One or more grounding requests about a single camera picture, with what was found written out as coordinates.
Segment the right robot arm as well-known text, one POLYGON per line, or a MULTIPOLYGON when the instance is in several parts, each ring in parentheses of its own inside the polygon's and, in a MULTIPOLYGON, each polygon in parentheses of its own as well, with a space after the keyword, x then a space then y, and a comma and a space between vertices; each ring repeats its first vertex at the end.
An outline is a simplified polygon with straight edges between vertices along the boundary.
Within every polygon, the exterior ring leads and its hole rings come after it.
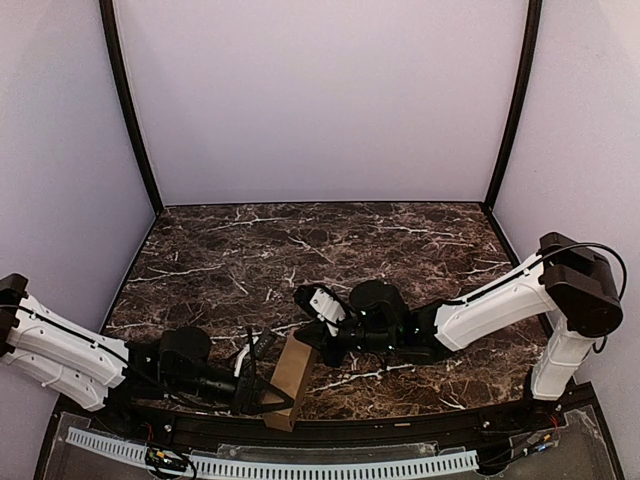
POLYGON ((440 363, 472 343, 536 315, 557 320, 529 376, 528 396, 556 401, 593 350, 622 323, 628 271, 616 280, 612 248, 550 232, 538 250, 498 279, 454 299, 412 309, 381 280, 356 285, 348 299, 315 283, 298 287, 296 305, 310 318, 296 340, 338 368, 347 353, 391 352, 413 365, 440 363))

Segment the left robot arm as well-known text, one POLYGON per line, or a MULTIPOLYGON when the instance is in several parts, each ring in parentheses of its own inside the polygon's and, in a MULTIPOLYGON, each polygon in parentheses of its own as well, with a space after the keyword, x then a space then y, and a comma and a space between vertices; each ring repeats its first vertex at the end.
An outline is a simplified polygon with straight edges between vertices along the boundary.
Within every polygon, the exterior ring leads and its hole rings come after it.
POLYGON ((87 411, 169 400, 204 412, 261 415, 294 404, 258 376, 254 341, 233 369, 221 369, 209 364, 212 342, 200 328, 166 330, 150 343, 125 342, 55 314, 27 285, 19 273, 1 280, 1 362, 87 411))

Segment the brown cardboard box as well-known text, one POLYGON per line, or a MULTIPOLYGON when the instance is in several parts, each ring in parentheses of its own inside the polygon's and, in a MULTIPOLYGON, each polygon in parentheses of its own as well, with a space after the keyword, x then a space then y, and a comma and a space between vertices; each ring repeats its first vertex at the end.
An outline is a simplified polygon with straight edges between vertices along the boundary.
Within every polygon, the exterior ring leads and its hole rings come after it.
POLYGON ((316 358, 317 352, 312 347, 298 341, 293 333, 288 336, 271 384, 289 395, 294 403, 288 409, 263 414, 267 428, 285 432, 294 430, 316 358))

